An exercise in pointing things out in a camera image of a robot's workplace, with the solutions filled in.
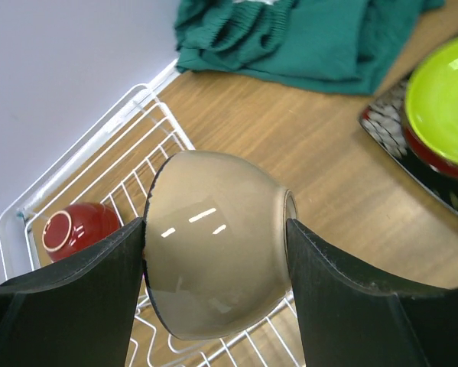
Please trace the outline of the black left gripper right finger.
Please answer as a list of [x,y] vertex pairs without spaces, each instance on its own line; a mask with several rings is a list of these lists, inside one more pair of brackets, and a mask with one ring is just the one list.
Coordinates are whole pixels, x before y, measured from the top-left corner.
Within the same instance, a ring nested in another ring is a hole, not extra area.
[[310,366],[458,366],[458,287],[378,269],[287,221],[287,263]]

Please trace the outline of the red floral round plate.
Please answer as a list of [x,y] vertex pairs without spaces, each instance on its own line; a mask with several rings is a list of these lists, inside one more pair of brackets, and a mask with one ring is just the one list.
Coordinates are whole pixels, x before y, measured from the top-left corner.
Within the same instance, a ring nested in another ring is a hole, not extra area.
[[423,163],[433,171],[458,181],[458,166],[444,160],[426,147],[407,122],[402,124],[402,131],[408,147]]

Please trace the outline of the black square floral plate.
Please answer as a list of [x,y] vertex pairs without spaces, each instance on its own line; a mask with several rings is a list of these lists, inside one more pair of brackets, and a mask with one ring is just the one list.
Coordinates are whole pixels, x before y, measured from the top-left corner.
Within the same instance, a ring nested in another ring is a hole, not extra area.
[[411,75],[370,102],[358,118],[363,129],[427,192],[458,216],[458,180],[422,161],[409,147],[399,110]]

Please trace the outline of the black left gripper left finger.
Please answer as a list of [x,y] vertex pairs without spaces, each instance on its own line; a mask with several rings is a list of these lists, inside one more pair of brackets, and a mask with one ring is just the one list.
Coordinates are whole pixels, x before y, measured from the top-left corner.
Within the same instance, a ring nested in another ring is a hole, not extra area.
[[145,222],[0,284],[0,366],[123,366]]

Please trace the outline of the green round plate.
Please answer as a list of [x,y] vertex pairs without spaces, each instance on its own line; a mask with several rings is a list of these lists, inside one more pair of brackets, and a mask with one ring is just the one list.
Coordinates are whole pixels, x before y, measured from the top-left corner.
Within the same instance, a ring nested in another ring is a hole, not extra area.
[[413,71],[404,109],[419,140],[458,166],[458,37],[430,53]]

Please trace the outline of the red bowl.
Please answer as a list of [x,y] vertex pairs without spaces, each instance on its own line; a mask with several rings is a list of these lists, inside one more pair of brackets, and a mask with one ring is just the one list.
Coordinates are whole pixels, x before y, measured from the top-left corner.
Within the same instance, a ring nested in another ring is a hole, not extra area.
[[105,239],[121,227],[115,210],[102,203],[74,203],[56,211],[42,231],[42,245],[52,262]]

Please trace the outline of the beige ceramic bowl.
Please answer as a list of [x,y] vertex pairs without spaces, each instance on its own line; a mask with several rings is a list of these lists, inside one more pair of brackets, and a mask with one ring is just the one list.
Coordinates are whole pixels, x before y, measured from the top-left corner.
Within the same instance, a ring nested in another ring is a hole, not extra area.
[[145,280],[155,313],[181,340],[256,324],[290,290],[292,192],[260,167],[182,151],[156,173],[145,205]]

